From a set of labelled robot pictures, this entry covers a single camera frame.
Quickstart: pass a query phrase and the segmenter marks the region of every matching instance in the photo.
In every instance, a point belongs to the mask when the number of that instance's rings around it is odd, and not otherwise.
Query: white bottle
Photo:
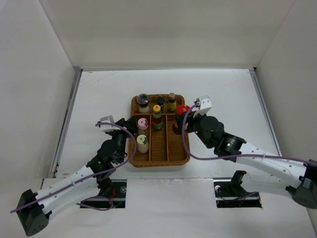
[[[139,135],[137,137],[137,148],[140,153],[147,153],[150,145],[148,143],[148,138],[145,135]]]
[[[139,113],[143,113],[143,114],[149,114],[151,111],[150,111],[150,107],[149,106],[146,106],[145,108],[139,106]]]

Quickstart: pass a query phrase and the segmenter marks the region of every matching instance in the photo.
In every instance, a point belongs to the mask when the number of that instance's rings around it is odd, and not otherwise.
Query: red bottle cap
[[[190,109],[190,107],[187,105],[179,105],[176,109],[176,113],[181,116],[183,114],[183,112],[186,112],[189,109]]]

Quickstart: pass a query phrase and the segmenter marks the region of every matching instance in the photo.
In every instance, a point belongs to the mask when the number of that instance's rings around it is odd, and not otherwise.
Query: pink cap
[[[145,118],[140,118],[138,120],[138,128],[141,130],[146,130],[149,127],[149,123],[148,120],[146,120]]]

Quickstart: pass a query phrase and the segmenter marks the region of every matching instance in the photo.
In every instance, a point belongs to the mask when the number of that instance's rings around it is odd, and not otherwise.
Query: bottle
[[[179,105],[176,109],[176,113],[175,113],[175,121],[172,127],[172,130],[175,134],[177,135],[181,135],[182,134],[182,125],[183,125],[183,121],[184,121],[184,117],[186,112],[190,109],[189,106],[187,105]],[[193,113],[190,113],[187,117],[186,121],[190,121],[192,120],[192,115]],[[185,124],[185,133],[188,127],[188,123]]]
[[[145,135],[139,135],[137,137],[137,148],[140,153],[147,153],[150,146],[148,143],[148,138]]]
[[[145,118],[138,120],[138,132],[139,135],[149,136],[149,122]]]
[[[160,106],[160,112],[163,113],[164,111],[164,98],[163,97],[159,97],[157,98],[157,104]]]
[[[162,113],[160,112],[159,105],[155,105],[153,107],[152,124],[153,124],[154,129],[156,129],[156,130],[160,130],[163,127],[163,117],[162,117]]]
[[[168,95],[168,109],[171,112],[174,112],[176,110],[176,97],[174,93],[170,93]]]
[[[140,94],[137,97],[137,103],[139,104],[139,113],[150,113],[149,100],[149,96],[144,93]]]

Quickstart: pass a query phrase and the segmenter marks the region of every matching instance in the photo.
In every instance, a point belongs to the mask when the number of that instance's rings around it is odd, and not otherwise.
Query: cable tie
[[[264,155],[263,155],[262,159],[265,159],[265,157],[266,157],[266,153],[267,153],[267,151],[265,150],[265,152],[264,152]]]

